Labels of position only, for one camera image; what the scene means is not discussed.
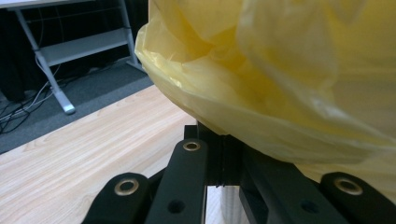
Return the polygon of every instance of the plastic bag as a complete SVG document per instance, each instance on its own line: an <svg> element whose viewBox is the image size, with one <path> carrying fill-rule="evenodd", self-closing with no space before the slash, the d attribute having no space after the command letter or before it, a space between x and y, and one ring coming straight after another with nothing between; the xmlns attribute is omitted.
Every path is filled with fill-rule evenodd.
<svg viewBox="0 0 396 224"><path fill-rule="evenodd" d="M219 134L396 202L396 1L149 1L136 54Z"/></svg>

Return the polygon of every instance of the wood grain surface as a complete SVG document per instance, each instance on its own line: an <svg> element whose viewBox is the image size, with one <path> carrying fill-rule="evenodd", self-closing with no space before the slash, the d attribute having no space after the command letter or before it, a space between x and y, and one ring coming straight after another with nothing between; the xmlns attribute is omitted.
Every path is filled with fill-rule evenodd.
<svg viewBox="0 0 396 224"><path fill-rule="evenodd" d="M152 86L1 155L0 223L80 223L113 176L165 167L194 123ZM215 196L207 223L222 222Z"/></svg>

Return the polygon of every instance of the metal ring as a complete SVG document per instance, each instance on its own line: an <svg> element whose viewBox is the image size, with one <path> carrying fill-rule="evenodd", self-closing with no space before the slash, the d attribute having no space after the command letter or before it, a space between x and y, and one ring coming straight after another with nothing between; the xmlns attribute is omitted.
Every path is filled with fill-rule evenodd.
<svg viewBox="0 0 396 224"><path fill-rule="evenodd" d="M196 142L188 142L183 145L183 148L188 151L196 151L201 148L201 145Z"/></svg>
<svg viewBox="0 0 396 224"><path fill-rule="evenodd" d="M341 191L350 195L363 194L363 189L361 188L361 186L344 177L336 178L334 180L334 185Z"/></svg>
<svg viewBox="0 0 396 224"><path fill-rule="evenodd" d="M131 183L133 184L129 189L122 189L121 185ZM119 196L127 196L133 194L139 188L139 182L135 178L124 178L114 188L114 192Z"/></svg>

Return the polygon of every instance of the gray carpet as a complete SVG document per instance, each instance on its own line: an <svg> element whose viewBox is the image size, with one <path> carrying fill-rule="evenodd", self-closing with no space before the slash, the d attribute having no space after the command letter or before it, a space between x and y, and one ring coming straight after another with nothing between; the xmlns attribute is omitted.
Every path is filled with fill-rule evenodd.
<svg viewBox="0 0 396 224"><path fill-rule="evenodd" d="M111 105L152 82L149 77L124 60L102 70L91 72L62 87L76 108L66 115L54 96L51 96L28 119L11 133L0 134L0 154L50 133L107 105Z"/></svg>

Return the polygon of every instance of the dark background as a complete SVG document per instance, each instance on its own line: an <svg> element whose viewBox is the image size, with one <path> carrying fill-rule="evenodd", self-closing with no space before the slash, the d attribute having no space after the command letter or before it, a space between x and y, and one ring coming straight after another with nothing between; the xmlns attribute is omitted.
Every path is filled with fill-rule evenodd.
<svg viewBox="0 0 396 224"><path fill-rule="evenodd" d="M136 37L137 31L148 21L148 1L125 0L125 3ZM25 9L22 13L40 47L123 26L118 2L110 0ZM105 67L127 56L127 46L121 46L63 63L56 78L83 76L93 67ZM52 66L52 72L57 68L57 65ZM18 102L25 98L25 91L38 91L46 81L15 13L0 9L0 91L9 101Z"/></svg>

